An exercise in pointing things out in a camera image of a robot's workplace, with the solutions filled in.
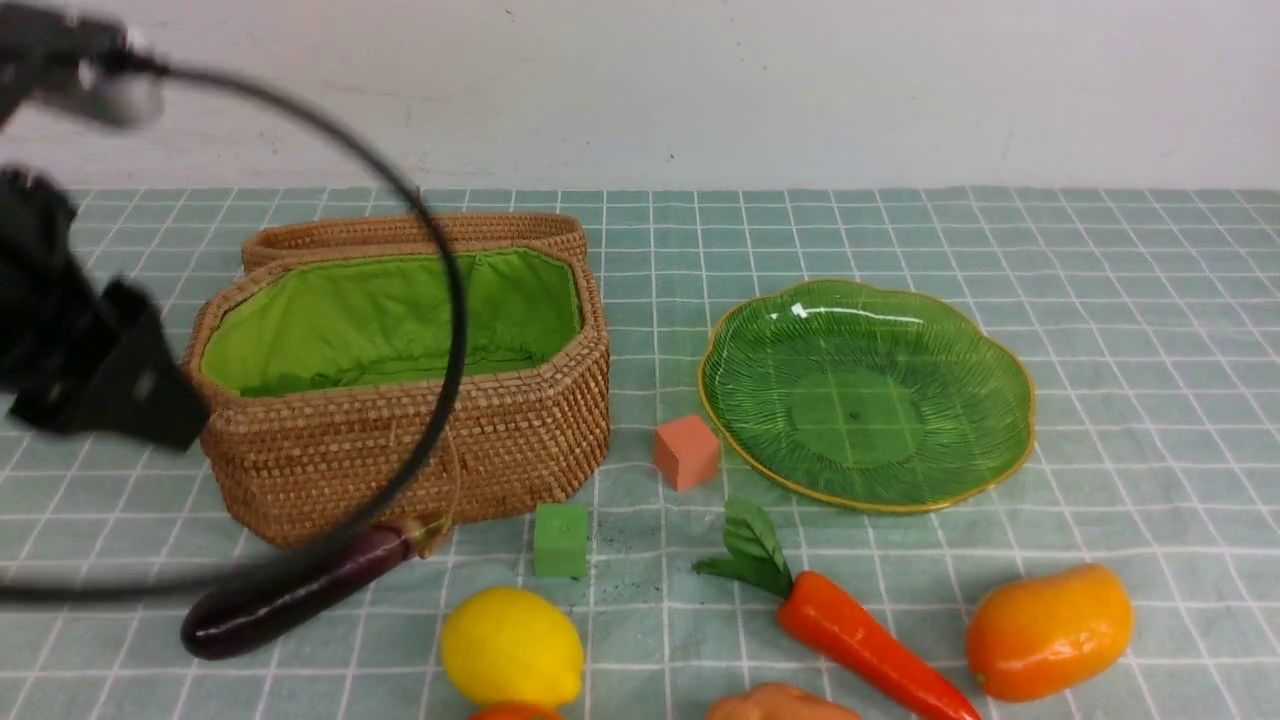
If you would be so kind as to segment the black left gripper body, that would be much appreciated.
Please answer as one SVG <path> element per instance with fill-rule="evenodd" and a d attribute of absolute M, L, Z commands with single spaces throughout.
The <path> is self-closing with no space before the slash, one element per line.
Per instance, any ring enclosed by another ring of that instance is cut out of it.
<path fill-rule="evenodd" d="M 90 380 L 111 334 L 70 247 L 78 208 L 47 177 L 5 168 L 1 210 L 3 392 L 67 392 Z"/>

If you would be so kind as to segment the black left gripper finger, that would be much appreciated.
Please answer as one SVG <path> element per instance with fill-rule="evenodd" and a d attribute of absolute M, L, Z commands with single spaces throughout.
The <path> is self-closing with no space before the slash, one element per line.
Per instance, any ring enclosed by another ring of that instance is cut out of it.
<path fill-rule="evenodd" d="M 8 359 L 8 414 L 52 436 L 106 433 L 186 451 L 211 416 L 179 366 L 159 306 L 141 286 L 111 279 L 88 297 L 56 296 Z"/>

